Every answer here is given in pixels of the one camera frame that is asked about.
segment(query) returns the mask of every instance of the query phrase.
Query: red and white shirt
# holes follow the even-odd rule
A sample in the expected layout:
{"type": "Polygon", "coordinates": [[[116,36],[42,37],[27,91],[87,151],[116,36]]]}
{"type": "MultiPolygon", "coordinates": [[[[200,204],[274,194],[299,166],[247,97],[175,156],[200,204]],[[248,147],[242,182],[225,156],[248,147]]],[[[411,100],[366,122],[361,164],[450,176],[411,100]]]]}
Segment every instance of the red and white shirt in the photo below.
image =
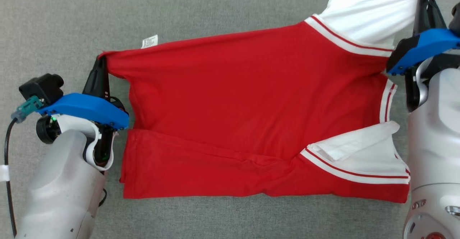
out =
{"type": "Polygon", "coordinates": [[[382,72],[416,0],[394,6],[386,14],[401,19],[385,24],[385,13],[369,14],[375,0],[334,1],[292,26],[101,54],[131,84],[125,198],[333,193],[404,203],[409,170],[389,121],[396,85],[382,72]],[[393,29],[353,31],[350,8],[371,15],[357,26],[393,29]]]}

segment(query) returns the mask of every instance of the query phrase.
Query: white cable label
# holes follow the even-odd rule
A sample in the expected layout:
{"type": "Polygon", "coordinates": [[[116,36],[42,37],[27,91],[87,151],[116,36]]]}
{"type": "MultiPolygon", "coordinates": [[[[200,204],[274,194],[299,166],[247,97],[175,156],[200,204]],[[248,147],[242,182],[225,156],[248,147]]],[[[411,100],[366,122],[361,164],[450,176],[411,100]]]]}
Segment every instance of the white cable label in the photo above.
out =
{"type": "Polygon", "coordinates": [[[10,169],[8,165],[0,165],[0,181],[10,180],[10,169]]]}
{"type": "Polygon", "coordinates": [[[158,44],[158,35],[151,36],[151,37],[148,37],[147,39],[144,39],[142,41],[142,48],[141,49],[145,49],[145,48],[151,47],[151,46],[156,46],[157,44],[158,44]]]}

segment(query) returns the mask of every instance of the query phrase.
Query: gray fabric surface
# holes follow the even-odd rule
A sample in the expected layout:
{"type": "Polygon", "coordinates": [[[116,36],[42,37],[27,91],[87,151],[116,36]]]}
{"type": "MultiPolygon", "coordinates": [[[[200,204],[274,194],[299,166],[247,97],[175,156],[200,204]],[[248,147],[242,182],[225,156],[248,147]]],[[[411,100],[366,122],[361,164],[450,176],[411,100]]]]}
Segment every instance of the gray fabric surface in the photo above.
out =
{"type": "MultiPolygon", "coordinates": [[[[160,43],[286,26],[320,13],[328,0],[0,0],[0,137],[23,102],[18,86],[44,73],[61,75],[64,92],[80,92],[102,50],[135,49],[154,34],[160,43]]],[[[446,20],[458,0],[437,0],[446,20]]],[[[407,28],[398,39],[411,35],[407,28]]],[[[393,101],[394,136],[407,157],[404,80],[393,101]]],[[[110,78],[112,95],[129,105],[125,80],[110,78]]],[[[13,129],[10,169],[20,221],[27,186],[49,146],[35,134],[38,116],[13,129]]],[[[407,204],[332,195],[270,198],[190,197],[122,199],[118,182],[126,133],[115,142],[115,162],[92,238],[399,238],[407,204]]],[[[0,238],[11,238],[4,183],[0,238]]]]}

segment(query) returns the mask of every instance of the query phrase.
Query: teal connector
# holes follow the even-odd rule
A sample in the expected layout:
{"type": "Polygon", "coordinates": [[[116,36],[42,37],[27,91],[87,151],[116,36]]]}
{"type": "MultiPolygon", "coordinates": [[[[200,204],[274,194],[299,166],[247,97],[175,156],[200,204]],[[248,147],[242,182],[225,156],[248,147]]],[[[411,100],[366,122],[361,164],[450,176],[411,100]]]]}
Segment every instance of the teal connector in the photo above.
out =
{"type": "Polygon", "coordinates": [[[17,110],[11,115],[11,118],[18,119],[16,123],[21,123],[27,116],[43,107],[43,102],[37,96],[32,96],[25,103],[21,104],[17,110]]]}

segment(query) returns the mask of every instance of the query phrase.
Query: red fabric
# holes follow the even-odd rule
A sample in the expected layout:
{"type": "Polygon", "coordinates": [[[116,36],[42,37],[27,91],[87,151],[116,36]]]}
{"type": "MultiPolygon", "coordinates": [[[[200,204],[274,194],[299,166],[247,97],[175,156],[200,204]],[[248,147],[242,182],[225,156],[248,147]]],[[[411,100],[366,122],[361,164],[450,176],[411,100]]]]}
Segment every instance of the red fabric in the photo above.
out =
{"type": "Polygon", "coordinates": [[[351,182],[299,154],[380,122],[385,57],[347,52],[305,22],[102,55],[131,83],[125,198],[407,199],[408,185],[351,182]]]}

